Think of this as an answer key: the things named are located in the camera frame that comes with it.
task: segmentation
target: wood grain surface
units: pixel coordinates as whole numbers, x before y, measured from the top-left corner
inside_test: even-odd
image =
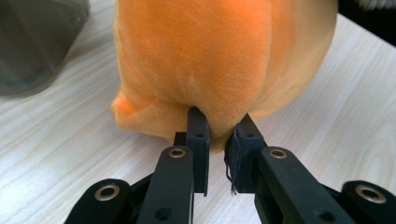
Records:
[[[91,16],[48,89],[0,98],[0,223],[63,223],[90,185],[133,184],[171,145],[113,122],[114,4],[91,0]],[[396,48],[339,16],[309,87],[257,125],[269,145],[293,151],[331,188],[360,179],[396,194]],[[195,223],[260,223],[252,195],[231,196],[222,154],[211,155],[209,176],[208,196],[195,195]]]

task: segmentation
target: orange plush toy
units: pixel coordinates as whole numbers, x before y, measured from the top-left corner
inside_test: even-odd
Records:
[[[335,0],[118,0],[115,120],[173,140],[196,106],[221,150],[246,113],[261,119],[304,89],[336,14]]]

